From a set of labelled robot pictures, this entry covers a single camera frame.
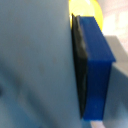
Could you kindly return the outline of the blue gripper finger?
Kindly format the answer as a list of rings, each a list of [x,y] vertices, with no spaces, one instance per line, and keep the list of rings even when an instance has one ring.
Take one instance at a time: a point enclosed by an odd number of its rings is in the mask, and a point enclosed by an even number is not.
[[[80,117],[102,120],[116,59],[94,17],[72,16],[72,45]]]

